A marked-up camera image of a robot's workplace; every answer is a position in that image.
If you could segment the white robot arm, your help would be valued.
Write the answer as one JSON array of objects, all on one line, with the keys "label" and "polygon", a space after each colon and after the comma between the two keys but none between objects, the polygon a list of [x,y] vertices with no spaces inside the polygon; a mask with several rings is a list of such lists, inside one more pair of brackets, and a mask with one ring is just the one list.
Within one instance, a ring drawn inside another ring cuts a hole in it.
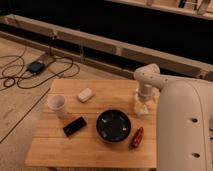
[{"label": "white robot arm", "polygon": [[157,171],[213,171],[210,122],[213,82],[163,75],[156,64],[134,72],[138,95],[146,85],[160,90],[157,105]]}]

